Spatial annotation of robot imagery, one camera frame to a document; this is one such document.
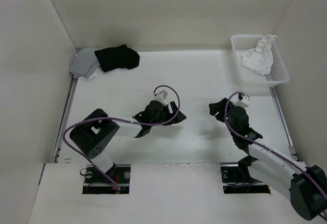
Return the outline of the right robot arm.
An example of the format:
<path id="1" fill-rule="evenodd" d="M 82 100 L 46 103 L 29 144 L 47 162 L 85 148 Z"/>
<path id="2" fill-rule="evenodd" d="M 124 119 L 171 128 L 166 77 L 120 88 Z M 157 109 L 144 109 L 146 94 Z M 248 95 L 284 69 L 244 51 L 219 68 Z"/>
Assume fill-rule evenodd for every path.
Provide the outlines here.
<path id="1" fill-rule="evenodd" d="M 249 125 L 243 93 L 236 103 L 224 98 L 209 104 L 209 113 L 225 123 L 236 147 L 246 153 L 238 162 L 237 175 L 243 181 L 258 180 L 279 192 L 295 212 L 310 221 L 326 211 L 326 174 L 317 165 L 303 162 L 263 144 L 263 136 Z"/>

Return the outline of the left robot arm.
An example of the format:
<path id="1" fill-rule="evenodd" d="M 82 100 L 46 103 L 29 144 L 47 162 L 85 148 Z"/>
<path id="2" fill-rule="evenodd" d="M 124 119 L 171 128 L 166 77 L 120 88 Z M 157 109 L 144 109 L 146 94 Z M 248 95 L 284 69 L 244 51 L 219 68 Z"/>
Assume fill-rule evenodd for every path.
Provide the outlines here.
<path id="1" fill-rule="evenodd" d="M 98 178 L 107 183 L 113 180 L 116 165 L 105 153 L 105 148 L 115 135 L 141 138 L 149 134 L 152 129 L 147 124 L 169 126 L 185 119 L 186 116 L 178 110 L 175 102 L 163 105 L 153 100 L 144 111 L 132 117 L 132 122 L 136 124 L 100 119 L 76 126 L 71 130 L 69 138 L 83 155 L 96 164 Z"/>

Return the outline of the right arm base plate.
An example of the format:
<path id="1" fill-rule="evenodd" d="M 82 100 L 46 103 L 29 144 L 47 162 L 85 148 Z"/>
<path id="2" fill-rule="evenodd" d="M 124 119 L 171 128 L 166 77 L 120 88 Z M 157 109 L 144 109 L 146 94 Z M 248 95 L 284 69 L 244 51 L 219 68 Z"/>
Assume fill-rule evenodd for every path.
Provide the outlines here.
<path id="1" fill-rule="evenodd" d="M 249 176 L 237 163 L 220 164 L 225 194 L 270 194 L 270 187 Z"/>

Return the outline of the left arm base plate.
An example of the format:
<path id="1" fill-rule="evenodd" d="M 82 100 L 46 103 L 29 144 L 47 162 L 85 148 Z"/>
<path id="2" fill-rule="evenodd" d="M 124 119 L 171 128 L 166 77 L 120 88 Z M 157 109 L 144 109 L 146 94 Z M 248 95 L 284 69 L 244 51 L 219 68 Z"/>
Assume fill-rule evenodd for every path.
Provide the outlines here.
<path id="1" fill-rule="evenodd" d="M 130 179 L 131 179 L 131 165 L 115 165 L 109 171 L 109 176 L 121 188 L 115 189 L 112 183 L 100 174 L 93 166 L 88 165 L 86 168 L 80 170 L 80 175 L 84 177 L 83 194 L 129 194 Z"/>

